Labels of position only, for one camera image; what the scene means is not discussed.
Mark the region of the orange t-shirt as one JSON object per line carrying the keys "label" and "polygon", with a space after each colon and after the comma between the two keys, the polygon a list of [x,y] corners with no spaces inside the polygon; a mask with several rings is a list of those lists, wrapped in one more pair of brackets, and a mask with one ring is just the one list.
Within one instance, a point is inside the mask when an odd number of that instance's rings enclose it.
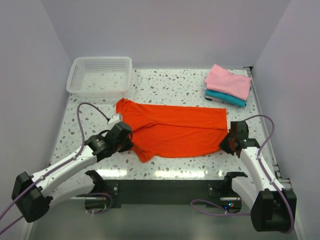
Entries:
{"label": "orange t-shirt", "polygon": [[140,104],[122,98],[116,112],[132,129],[132,150],[143,163],[154,156],[191,158],[219,151],[228,133],[227,110]]}

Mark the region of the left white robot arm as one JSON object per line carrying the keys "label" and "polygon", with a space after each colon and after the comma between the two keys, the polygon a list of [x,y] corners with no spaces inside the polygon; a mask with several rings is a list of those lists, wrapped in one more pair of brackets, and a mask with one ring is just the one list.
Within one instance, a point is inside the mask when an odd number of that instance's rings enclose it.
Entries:
{"label": "left white robot arm", "polygon": [[28,223],[43,217],[50,208],[79,195],[99,196],[106,185],[103,178],[88,167],[129,150],[132,128],[120,121],[111,129],[92,135],[60,163],[32,175],[23,172],[16,177],[11,198]]}

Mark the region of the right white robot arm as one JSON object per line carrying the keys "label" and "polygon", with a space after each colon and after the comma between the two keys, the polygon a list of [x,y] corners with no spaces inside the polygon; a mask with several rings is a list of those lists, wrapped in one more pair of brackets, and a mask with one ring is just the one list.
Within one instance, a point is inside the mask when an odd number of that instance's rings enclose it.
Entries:
{"label": "right white robot arm", "polygon": [[230,155],[236,155],[248,173],[227,172],[219,190],[227,196],[236,194],[250,209],[250,218],[258,232],[290,233],[294,229],[297,196],[287,190],[269,168],[262,155],[262,146],[249,137],[245,121],[232,121],[219,145]]}

